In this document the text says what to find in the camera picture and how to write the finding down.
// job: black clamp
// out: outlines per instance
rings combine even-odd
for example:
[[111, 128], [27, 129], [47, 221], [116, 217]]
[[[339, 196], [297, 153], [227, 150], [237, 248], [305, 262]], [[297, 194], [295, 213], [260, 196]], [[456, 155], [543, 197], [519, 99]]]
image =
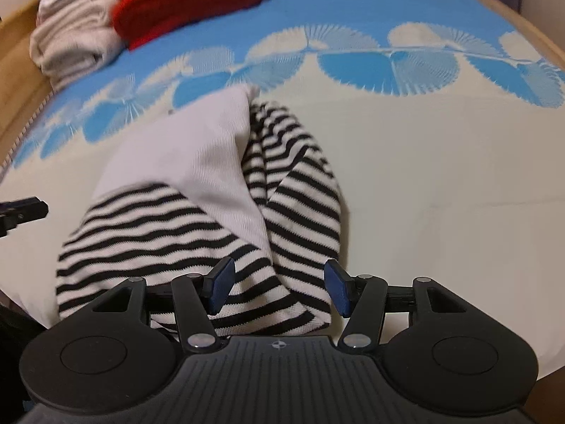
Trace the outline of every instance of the black clamp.
[[166, 286], [148, 288], [139, 276], [124, 280], [27, 346], [20, 374], [30, 396], [82, 414], [142, 400], [176, 366], [173, 344], [149, 327], [150, 314], [174, 310], [185, 354], [216, 351], [226, 341], [208, 314], [225, 304], [235, 273], [226, 257], [205, 276], [186, 274]]
[[37, 198], [0, 202], [0, 237], [6, 236], [19, 224], [45, 218], [48, 212], [47, 204]]
[[[329, 260], [324, 282], [349, 317], [338, 349], [373, 356], [391, 384], [421, 406], [495, 414], [523, 403], [536, 381], [536, 355], [522, 338], [429, 277], [393, 287], [349, 276]], [[409, 313], [410, 327], [379, 344], [385, 313]]]

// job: blue and white bedspread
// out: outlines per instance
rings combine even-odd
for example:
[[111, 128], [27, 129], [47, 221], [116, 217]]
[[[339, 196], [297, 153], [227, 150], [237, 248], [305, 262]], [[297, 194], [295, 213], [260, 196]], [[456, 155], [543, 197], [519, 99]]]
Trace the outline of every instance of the blue and white bedspread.
[[50, 213], [0, 241], [18, 270], [0, 288], [55, 322], [60, 244], [123, 135], [243, 81], [326, 151], [349, 272], [433, 277], [530, 342], [541, 374], [565, 365], [565, 75], [476, 0], [268, 0], [124, 53], [18, 151], [0, 199]]

